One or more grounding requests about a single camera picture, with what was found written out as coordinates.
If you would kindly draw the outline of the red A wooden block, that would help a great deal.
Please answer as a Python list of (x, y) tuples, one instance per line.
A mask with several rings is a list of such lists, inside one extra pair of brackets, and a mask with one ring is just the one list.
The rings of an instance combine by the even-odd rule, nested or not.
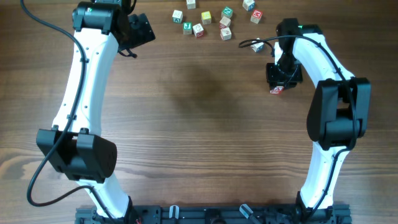
[(274, 87), (273, 89), (270, 90), (270, 93), (274, 94), (274, 95), (278, 95), (281, 92), (283, 92), (283, 90), (284, 90), (283, 86), (276, 86), (276, 87)]

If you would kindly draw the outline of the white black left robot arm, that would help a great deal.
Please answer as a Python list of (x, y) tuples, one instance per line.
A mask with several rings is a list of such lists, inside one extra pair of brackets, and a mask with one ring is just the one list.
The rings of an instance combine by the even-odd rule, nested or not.
[(49, 130), (37, 133), (44, 162), (87, 191), (95, 206), (79, 209), (77, 223), (140, 223), (114, 169), (116, 145), (101, 137), (106, 82), (117, 55), (155, 39), (145, 14), (133, 1), (81, 2), (73, 10), (74, 55), (62, 105)]

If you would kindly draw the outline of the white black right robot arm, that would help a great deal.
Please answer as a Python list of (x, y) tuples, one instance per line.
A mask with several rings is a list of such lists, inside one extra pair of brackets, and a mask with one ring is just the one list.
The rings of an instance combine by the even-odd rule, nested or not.
[(345, 157), (364, 136), (371, 84), (345, 69), (317, 25), (284, 19), (276, 28), (275, 61), (266, 67), (270, 92), (281, 93), (302, 82), (302, 70), (315, 85), (307, 115), (313, 152), (307, 179), (298, 195), (303, 218), (319, 218), (333, 205), (333, 191)]

